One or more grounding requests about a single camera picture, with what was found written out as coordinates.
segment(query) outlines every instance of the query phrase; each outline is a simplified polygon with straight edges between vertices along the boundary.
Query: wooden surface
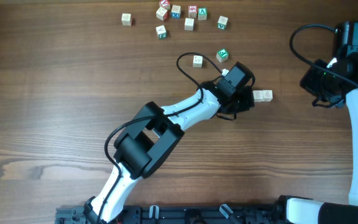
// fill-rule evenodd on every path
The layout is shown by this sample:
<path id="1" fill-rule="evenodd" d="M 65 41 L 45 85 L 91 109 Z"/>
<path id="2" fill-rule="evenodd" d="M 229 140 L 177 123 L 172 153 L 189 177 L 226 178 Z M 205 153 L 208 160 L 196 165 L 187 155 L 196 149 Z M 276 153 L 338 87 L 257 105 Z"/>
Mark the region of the wooden surface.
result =
<path id="1" fill-rule="evenodd" d="M 208 8 L 185 31 L 141 3 L 0 6 L 0 223 L 52 223 L 55 209 L 97 195 L 111 171 L 108 134 L 149 101 L 170 105 L 196 87 L 175 66 L 184 52 L 206 54 L 220 68 L 236 61 L 273 90 L 270 103 L 234 122 L 213 118 L 186 131 L 163 166 L 140 181 L 128 205 L 273 202 L 281 194 L 347 203 L 352 175 L 347 109 L 313 108 L 299 87 L 308 66 L 290 52 L 299 26 L 358 19 L 358 1 L 184 1 Z M 134 25 L 121 25 L 132 13 Z M 227 16 L 227 30 L 219 30 Z M 168 39 L 155 27 L 165 25 Z M 329 60 L 332 34 L 308 30 L 296 48 Z M 216 52 L 226 48 L 229 60 Z M 204 61 L 181 65 L 199 82 L 219 74 Z"/>

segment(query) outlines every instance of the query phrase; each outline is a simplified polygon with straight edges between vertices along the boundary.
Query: black cable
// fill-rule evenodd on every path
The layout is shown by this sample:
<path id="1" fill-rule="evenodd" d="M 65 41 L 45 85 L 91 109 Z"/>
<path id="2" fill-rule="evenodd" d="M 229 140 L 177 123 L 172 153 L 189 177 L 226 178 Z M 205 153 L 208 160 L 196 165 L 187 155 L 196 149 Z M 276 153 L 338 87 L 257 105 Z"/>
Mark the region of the black cable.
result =
<path id="1" fill-rule="evenodd" d="M 313 28 L 313 27 L 317 27 L 317 28 L 322 28 L 322 29 L 326 29 L 329 30 L 331 32 L 335 32 L 335 30 L 331 27 L 325 26 L 325 25 L 321 25 L 321 24 L 308 24 L 305 26 L 301 26 L 299 27 L 296 31 L 294 31 L 294 33 L 292 33 L 291 37 L 290 37 L 290 49 L 292 51 L 292 53 L 298 58 L 300 59 L 302 62 L 307 63 L 308 65 L 314 67 L 314 68 L 318 68 L 330 75 L 333 75 L 335 77 L 340 78 L 341 80 L 344 80 L 345 82 L 348 82 L 349 84 L 353 85 L 354 87 L 358 88 L 358 84 L 342 75 L 338 75 L 335 72 L 332 72 L 328 69 L 325 69 L 323 67 L 320 67 L 318 65 L 315 65 L 312 61 L 309 61 L 308 59 L 304 58 L 302 55 L 300 55 L 293 47 L 293 39 L 295 38 L 295 36 L 297 35 L 297 33 L 299 33 L 300 31 L 304 30 L 304 29 L 308 29 L 308 28 Z"/>
<path id="2" fill-rule="evenodd" d="M 207 56 L 205 56 L 205 55 L 203 55 L 203 54 L 196 53 L 196 52 L 188 52 L 188 53 L 184 53 L 184 54 L 182 54 L 181 56 L 179 56 L 178 59 L 177 59 L 177 67 L 178 67 L 179 71 L 181 71 L 181 72 L 182 72 L 186 77 L 188 77 L 194 84 L 196 84 L 199 89 L 201 89 L 201 97 L 199 98 L 199 100 L 198 100 L 195 104 L 193 104 L 193 105 L 191 105 L 191 106 L 189 106 L 189 107 L 187 107 L 187 108 L 185 108 L 185 109 L 182 109 L 182 110 L 180 110 L 180 111 L 177 111 L 177 112 L 174 112 L 174 113 L 171 113 L 171 114 L 166 114 L 167 117 L 169 117 L 169 116 L 176 116 L 176 115 L 178 115 L 178 114 L 180 114 L 180 113 L 182 113 L 182 112 L 185 112 L 185 111 L 188 111 L 188 110 L 194 108 L 195 106 L 197 106 L 198 104 L 200 104 L 200 103 L 203 101 L 203 98 L 204 98 L 204 91 L 202 91 L 201 85 L 200 85 L 193 77 L 189 76 L 189 74 L 187 74 L 185 71 L 183 71 L 183 69 L 181 69 L 181 67 L 179 66 L 179 60 L 180 60 L 182 57 L 186 56 L 186 55 L 198 55 L 198 56 L 202 56 L 202 57 L 205 58 L 207 61 L 211 62 L 211 64 L 218 70 L 218 72 L 219 72 L 220 74 L 222 74 L 222 70 L 220 70 L 220 69 L 218 68 L 218 66 L 217 66 L 211 59 L 209 59 Z M 215 82 L 216 80 L 218 80 L 219 78 L 222 78 L 222 77 L 223 77 L 223 76 L 220 75 L 220 76 L 218 76 L 217 78 L 215 78 L 213 81 Z M 141 121 L 145 121 L 145 120 L 148 120 L 148 119 L 153 119 L 153 118 L 155 118 L 155 116 L 146 116 L 146 117 L 143 117 L 143 118 L 137 118 L 137 119 L 133 119 L 132 121 L 128 121 L 128 122 L 122 124 L 120 127 L 116 128 L 116 129 L 108 136 L 108 138 L 107 138 L 106 141 L 104 142 L 104 153 L 105 153 L 106 157 L 109 159 L 109 161 L 118 169 L 118 177 L 117 177 L 116 181 L 114 182 L 114 184 L 112 185 L 112 187 L 110 188 L 109 192 L 107 193 L 106 197 L 104 198 L 104 200 L 103 200 L 103 202 L 102 202 L 102 205 L 101 205 L 100 211 L 99 211 L 99 215 L 98 215 L 98 219 L 97 219 L 97 221 L 96 221 L 97 224 L 99 224 L 99 222 L 100 222 L 100 218 L 101 218 L 101 215 L 102 215 L 104 206 L 105 206 L 105 204 L 107 203 L 108 198 L 110 197 L 112 191 L 114 190 L 114 188 L 115 188 L 116 185 L 118 184 L 119 179 L 120 179 L 121 176 L 122 176 L 122 170 L 121 170 L 120 167 L 118 166 L 117 162 L 116 162 L 116 161 L 110 156 L 110 154 L 109 154 L 108 146 L 109 146 L 110 140 L 112 139 L 112 137 L 113 137 L 115 134 L 117 134 L 117 133 L 118 133 L 120 130 L 122 130 L 123 128 L 126 128 L 127 126 L 129 126 L 129 125 L 131 125 L 131 124 L 138 123 L 138 122 L 141 122 Z"/>

